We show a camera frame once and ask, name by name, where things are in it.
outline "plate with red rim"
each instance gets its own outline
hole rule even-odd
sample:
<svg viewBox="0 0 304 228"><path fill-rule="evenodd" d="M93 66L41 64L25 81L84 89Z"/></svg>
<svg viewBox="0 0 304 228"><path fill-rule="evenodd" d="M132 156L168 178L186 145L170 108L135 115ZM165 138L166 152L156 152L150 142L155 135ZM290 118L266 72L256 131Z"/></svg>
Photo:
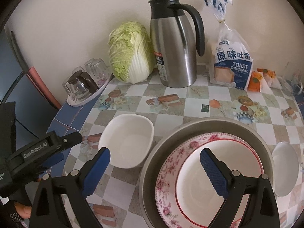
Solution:
<svg viewBox="0 0 304 228"><path fill-rule="evenodd" d="M218 160L244 176L264 173L255 150L231 134L201 134L179 145L165 160L155 186L156 206L170 228L205 228L224 199L218 196L200 164L200 152L209 148ZM231 227L238 227L248 195L243 196Z"/></svg>

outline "white wall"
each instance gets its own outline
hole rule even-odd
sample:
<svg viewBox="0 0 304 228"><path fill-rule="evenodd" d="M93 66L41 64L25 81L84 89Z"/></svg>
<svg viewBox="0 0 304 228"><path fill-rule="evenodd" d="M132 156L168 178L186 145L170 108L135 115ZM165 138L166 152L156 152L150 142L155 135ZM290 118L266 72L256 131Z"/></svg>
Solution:
<svg viewBox="0 0 304 228"><path fill-rule="evenodd" d="M201 13L206 38L214 35L218 23L204 1L180 1ZM15 32L27 63L35 66L53 95L64 102L62 81L92 57L108 62L109 33L130 20L149 30L148 0L23 0L6 32ZM304 25L286 0L233 0L226 23L247 41L256 67L282 74L288 61L294 69L302 66Z"/></svg>

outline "table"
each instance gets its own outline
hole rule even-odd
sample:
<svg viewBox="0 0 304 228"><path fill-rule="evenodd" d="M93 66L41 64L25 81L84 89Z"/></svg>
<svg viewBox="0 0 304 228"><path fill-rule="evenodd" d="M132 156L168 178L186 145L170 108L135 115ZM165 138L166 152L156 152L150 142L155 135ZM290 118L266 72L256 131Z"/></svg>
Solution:
<svg viewBox="0 0 304 228"><path fill-rule="evenodd" d="M248 126L265 140L271 152L277 143L287 141L296 150L301 163L294 189L285 197L276 197L281 227L291 227L304 209L303 118L294 97L281 90L272 88L267 93L257 93L213 85L208 82L205 66L198 65L197 81L190 87L165 87L155 70L139 84L111 80L95 102L80 130L84 141L71 149L63 175L80 169L93 158L98 150L96 138L110 120L120 114L133 113L149 118L154 125L154 145L171 129L195 119L225 116L238 120L246 117L252 120ZM281 114L289 107L296 119ZM141 168L120 169L109 165L94 194L87 197L91 207L93 204L113 207L114 218L97 215L105 228L148 227L139 208L140 171ZM68 199L64 200L73 227L79 227Z"/></svg>

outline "silver pivot bolt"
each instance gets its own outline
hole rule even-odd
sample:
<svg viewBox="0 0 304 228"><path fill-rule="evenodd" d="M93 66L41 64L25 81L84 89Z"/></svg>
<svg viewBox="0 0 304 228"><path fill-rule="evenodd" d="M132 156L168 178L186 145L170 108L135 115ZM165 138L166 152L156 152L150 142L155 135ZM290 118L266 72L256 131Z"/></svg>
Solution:
<svg viewBox="0 0 304 228"><path fill-rule="evenodd" d="M264 173L264 174L262 174L262 178L265 179L265 180L267 180L268 179L268 175Z"/></svg>
<svg viewBox="0 0 304 228"><path fill-rule="evenodd" d="M232 175L238 177L240 175L240 172L238 170L233 170Z"/></svg>
<svg viewBox="0 0 304 228"><path fill-rule="evenodd" d="M49 177L50 177L49 174L45 174L45 175L42 176L42 179L43 179L43 180L46 180L46 179L48 179Z"/></svg>
<svg viewBox="0 0 304 228"><path fill-rule="evenodd" d="M76 175L78 175L78 173L79 173L79 170L72 170L71 171L71 176L76 176Z"/></svg>

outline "gray basin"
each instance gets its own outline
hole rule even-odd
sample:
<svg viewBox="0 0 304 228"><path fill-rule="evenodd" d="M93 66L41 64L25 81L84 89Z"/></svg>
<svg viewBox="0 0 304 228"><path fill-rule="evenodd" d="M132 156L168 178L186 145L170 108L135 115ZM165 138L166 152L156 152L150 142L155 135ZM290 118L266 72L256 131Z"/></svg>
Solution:
<svg viewBox="0 0 304 228"><path fill-rule="evenodd" d="M274 189L274 162L265 141L251 128L241 122L212 117L189 122L177 127L165 136L151 151L139 179L139 204L142 215L150 228L168 228L160 217L155 202L156 178L169 154L184 141L203 133L224 132L246 141L259 155L264 172Z"/></svg>

